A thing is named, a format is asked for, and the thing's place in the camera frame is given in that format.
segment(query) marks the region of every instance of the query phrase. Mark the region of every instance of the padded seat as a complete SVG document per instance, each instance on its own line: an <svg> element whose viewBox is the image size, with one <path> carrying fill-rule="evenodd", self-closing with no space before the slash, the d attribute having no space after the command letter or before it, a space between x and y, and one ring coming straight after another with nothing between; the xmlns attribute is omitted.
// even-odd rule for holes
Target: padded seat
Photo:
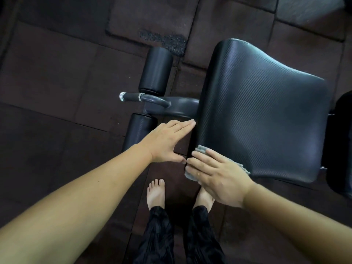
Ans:
<svg viewBox="0 0 352 264"><path fill-rule="evenodd" d="M209 64L193 145L242 163L254 177L312 182L331 97L323 79L245 41L224 40Z"/></svg>

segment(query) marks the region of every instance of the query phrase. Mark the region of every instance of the foot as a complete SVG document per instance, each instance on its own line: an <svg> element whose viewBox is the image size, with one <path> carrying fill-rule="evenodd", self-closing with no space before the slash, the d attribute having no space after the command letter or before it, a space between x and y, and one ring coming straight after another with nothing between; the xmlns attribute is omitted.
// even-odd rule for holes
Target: foot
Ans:
<svg viewBox="0 0 352 264"><path fill-rule="evenodd" d="M215 199L202 187L197 195L196 203L193 208L198 206L205 206L208 213L212 209Z"/></svg>
<svg viewBox="0 0 352 264"><path fill-rule="evenodd" d="M147 204L149 210L152 207L160 206L165 208L165 182L163 179L156 179L149 183L147 189Z"/></svg>

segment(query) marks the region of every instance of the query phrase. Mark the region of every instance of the metal handle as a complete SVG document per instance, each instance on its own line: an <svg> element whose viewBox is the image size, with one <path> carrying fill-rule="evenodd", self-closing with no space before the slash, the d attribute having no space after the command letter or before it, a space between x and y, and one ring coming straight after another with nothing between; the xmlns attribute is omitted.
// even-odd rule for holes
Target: metal handle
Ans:
<svg viewBox="0 0 352 264"><path fill-rule="evenodd" d="M120 93L120 100L125 102L125 101L132 101L132 102L150 102L165 108L168 108L171 106L171 102L167 101L163 98L150 95L150 94L145 94L145 93L126 93L125 91Z"/></svg>

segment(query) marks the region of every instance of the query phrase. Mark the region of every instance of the gray cloth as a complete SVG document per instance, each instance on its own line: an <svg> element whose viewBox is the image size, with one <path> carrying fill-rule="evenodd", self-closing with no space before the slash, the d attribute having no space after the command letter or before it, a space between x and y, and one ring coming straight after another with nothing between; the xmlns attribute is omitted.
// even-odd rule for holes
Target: gray cloth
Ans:
<svg viewBox="0 0 352 264"><path fill-rule="evenodd" d="M206 148L205 146L198 145L195 150L196 150L197 152L200 152L200 153L203 153L203 154L205 154L205 155L208 155L208 154L206 153L206 151L205 151L206 149L207 149L207 148ZM247 173L248 175L251 174L248 170L246 170L246 169L243 167L242 164L239 164L239 163L237 163L237 162L235 162L235 163L236 163L237 165L239 165L239 166L244 170L245 173ZM193 176L192 176L189 172L187 172L187 171L184 172L184 175L186 176L187 179L190 179L190 180L195 181L195 182L198 181L195 177L193 177Z"/></svg>

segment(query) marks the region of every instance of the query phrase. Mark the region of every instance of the pant leg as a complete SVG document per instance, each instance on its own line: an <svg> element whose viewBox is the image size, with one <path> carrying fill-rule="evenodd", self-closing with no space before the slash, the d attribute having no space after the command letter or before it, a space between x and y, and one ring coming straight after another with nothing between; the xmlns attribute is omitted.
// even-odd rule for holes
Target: pant leg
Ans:
<svg viewBox="0 0 352 264"><path fill-rule="evenodd" d="M215 239L205 206L192 210L185 239L187 264L225 263L225 255Z"/></svg>
<svg viewBox="0 0 352 264"><path fill-rule="evenodd" d="M133 264L174 264L174 228L162 207L152 207Z"/></svg>

